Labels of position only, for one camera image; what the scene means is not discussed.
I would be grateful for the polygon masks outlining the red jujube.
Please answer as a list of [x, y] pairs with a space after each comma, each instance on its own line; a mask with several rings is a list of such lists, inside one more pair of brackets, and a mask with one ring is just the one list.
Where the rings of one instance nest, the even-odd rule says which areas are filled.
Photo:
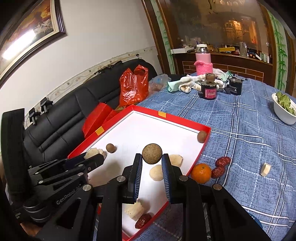
[[225, 173], [225, 167], [224, 166], [218, 166], [214, 168], [211, 172], [211, 178], [217, 179], [220, 178]]
[[143, 226], [145, 226], [150, 220], [152, 219], [152, 216], [149, 213], [143, 214], [135, 223], [136, 229], [141, 229]]
[[227, 165], [229, 165], [231, 162], [231, 158], [230, 157], [220, 157], [217, 159], [217, 161], [215, 162], [215, 166], [216, 167], [225, 167]]

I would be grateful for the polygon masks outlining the orange mandarin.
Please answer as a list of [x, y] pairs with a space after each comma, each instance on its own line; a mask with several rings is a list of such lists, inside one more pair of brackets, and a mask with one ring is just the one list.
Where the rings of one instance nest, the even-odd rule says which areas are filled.
[[199, 163], [191, 171], [191, 178], [199, 184], [205, 184], [211, 179], [212, 170], [205, 163]]

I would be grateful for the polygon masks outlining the brown longan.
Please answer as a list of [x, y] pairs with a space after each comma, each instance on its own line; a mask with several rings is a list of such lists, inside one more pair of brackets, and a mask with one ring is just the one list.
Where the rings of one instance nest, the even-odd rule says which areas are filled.
[[197, 140], [198, 140], [198, 142], [200, 142], [200, 143], [204, 143], [205, 142], [205, 140], [207, 139], [207, 132], [205, 132], [205, 131], [200, 131], [199, 133], [198, 133], [198, 135], [197, 135]]
[[106, 145], [106, 150], [109, 153], [114, 153], [116, 151], [116, 146], [109, 143], [109, 144]]
[[148, 164], [156, 164], [163, 155], [163, 151], [158, 144], [151, 143], [146, 145], [142, 150], [142, 157]]

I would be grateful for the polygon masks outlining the white yam piece small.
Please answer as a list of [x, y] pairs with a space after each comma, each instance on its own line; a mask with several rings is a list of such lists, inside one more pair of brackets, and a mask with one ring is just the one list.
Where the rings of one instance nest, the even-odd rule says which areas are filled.
[[106, 152], [103, 149], [91, 148], [86, 152], [84, 159], [87, 160], [96, 154], [101, 154], [104, 159], [106, 158]]

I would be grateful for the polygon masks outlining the red gift box tray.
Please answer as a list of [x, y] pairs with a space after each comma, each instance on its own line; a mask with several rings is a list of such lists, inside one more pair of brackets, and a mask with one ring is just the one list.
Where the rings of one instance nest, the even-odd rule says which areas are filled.
[[[204, 143], [197, 140], [200, 131], [208, 134]], [[106, 154], [104, 164], [90, 172], [93, 186], [106, 184], [119, 176], [123, 169], [133, 164], [137, 153], [150, 144], [158, 144], [163, 154], [182, 156], [181, 172], [188, 175], [201, 156], [209, 139], [211, 128], [169, 113], [132, 105], [118, 113], [86, 138], [69, 156], [78, 156], [89, 149], [106, 151], [107, 144], [116, 146], [113, 154]], [[151, 213], [154, 221], [168, 205], [164, 181], [154, 181], [149, 175], [153, 165], [142, 161], [142, 175], [138, 201]], [[127, 204], [122, 206], [122, 240], [135, 240], [150, 224], [142, 229], [134, 227], [135, 221], [125, 213]]]

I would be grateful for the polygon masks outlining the black leather sofa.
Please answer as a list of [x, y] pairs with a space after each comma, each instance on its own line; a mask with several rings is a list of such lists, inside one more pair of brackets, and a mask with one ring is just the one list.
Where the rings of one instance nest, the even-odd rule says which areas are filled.
[[112, 109], [118, 107], [119, 79], [125, 70], [135, 70], [138, 65], [148, 69], [149, 79], [156, 77], [154, 66], [143, 59], [119, 61], [99, 70], [55, 102], [37, 119], [36, 125], [28, 126], [23, 141], [27, 165], [35, 167], [68, 157], [84, 141], [82, 126], [89, 114], [100, 103]]

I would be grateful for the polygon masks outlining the blue plaid tablecloth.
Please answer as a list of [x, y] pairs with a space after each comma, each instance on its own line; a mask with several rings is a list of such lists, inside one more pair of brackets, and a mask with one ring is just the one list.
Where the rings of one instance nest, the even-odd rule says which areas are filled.
[[[210, 138], [198, 162], [214, 168], [216, 159], [230, 157], [217, 183], [259, 219], [272, 240], [281, 240], [295, 221], [295, 125], [286, 125], [274, 113], [274, 92], [248, 79], [239, 96], [219, 92], [216, 99], [205, 100], [195, 90], [162, 90], [141, 106], [209, 126]], [[264, 162], [272, 166], [266, 177], [260, 175]]]

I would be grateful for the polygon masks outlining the red box lid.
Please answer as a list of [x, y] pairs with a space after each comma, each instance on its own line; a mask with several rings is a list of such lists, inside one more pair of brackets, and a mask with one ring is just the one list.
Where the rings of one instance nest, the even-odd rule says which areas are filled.
[[105, 122], [117, 115], [117, 112], [105, 103], [100, 103], [86, 118], [82, 131], [85, 138], [101, 127]]

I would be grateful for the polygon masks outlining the red plastic bag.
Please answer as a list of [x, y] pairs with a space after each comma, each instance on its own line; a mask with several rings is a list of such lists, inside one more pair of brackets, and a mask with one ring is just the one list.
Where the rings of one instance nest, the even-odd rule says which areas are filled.
[[138, 104], [149, 95], [149, 70], [138, 65], [133, 71], [127, 68], [119, 79], [119, 107]]

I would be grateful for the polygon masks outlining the white green cloth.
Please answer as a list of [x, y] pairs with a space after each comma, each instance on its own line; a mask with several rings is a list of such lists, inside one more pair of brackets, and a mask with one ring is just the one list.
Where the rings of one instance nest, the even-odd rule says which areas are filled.
[[[216, 90], [222, 91], [226, 86], [226, 82], [229, 77], [233, 77], [233, 74], [230, 71], [223, 72], [220, 69], [213, 69], [213, 74], [215, 75], [215, 84]], [[180, 80], [168, 82], [168, 92], [184, 92], [189, 93], [192, 89], [201, 91], [201, 83], [205, 81], [206, 74], [202, 75], [187, 75], [181, 77]]]

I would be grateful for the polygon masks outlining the black small box device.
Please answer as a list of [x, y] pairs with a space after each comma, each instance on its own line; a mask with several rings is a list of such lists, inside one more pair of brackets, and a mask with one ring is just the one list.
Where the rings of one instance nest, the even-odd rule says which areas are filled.
[[243, 83], [243, 81], [241, 79], [238, 79], [235, 76], [229, 77], [227, 79], [227, 84], [224, 87], [224, 90], [227, 94], [241, 95], [242, 83]]

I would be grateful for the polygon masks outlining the pink thermos bottle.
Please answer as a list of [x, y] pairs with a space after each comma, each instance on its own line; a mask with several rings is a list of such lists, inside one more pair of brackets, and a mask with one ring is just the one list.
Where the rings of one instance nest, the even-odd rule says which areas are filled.
[[198, 44], [196, 46], [195, 56], [196, 56], [196, 61], [194, 65], [196, 67], [197, 75], [213, 73], [213, 64], [211, 62], [211, 54], [209, 53], [206, 44]]

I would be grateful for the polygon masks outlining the wooden sideboard cabinet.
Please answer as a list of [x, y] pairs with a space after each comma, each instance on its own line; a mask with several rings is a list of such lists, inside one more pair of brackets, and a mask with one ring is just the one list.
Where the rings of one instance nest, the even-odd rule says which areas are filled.
[[[176, 72], [178, 74], [193, 74], [196, 72], [196, 55], [192, 53], [178, 53], [174, 55]], [[275, 84], [273, 65], [258, 59], [240, 57], [231, 54], [211, 53], [213, 68], [231, 71], [241, 77], [251, 78], [268, 85]]]

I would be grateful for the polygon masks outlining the glass pitcher on cabinet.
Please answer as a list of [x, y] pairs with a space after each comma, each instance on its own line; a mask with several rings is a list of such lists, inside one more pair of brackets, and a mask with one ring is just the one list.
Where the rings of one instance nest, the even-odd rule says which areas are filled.
[[247, 45], [245, 42], [239, 42], [239, 51], [241, 57], [247, 57]]

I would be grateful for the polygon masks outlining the framed painting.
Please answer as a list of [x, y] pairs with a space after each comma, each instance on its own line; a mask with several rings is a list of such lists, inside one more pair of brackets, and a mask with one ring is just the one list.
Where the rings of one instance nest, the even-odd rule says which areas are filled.
[[31, 1], [1, 33], [1, 86], [31, 56], [66, 34], [60, 1]]

